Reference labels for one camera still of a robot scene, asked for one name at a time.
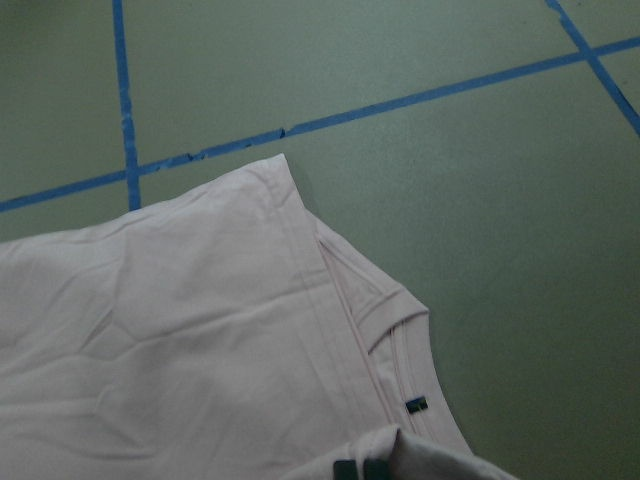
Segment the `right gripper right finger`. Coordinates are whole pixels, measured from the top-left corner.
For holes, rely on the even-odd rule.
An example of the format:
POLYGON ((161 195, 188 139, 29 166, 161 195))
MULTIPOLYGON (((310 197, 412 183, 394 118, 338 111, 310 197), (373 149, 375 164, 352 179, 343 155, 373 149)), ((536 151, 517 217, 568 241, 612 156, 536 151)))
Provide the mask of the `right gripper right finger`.
POLYGON ((363 462, 365 480, 391 480, 391 471, 387 461, 383 459, 366 459, 363 462))

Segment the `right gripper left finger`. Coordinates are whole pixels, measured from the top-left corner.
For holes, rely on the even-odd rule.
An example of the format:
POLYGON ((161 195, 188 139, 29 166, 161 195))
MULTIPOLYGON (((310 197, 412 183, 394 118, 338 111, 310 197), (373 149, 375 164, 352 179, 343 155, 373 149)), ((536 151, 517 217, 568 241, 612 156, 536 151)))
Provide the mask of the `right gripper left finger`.
POLYGON ((335 461, 332 467, 333 480, 358 480, 356 461, 335 461))

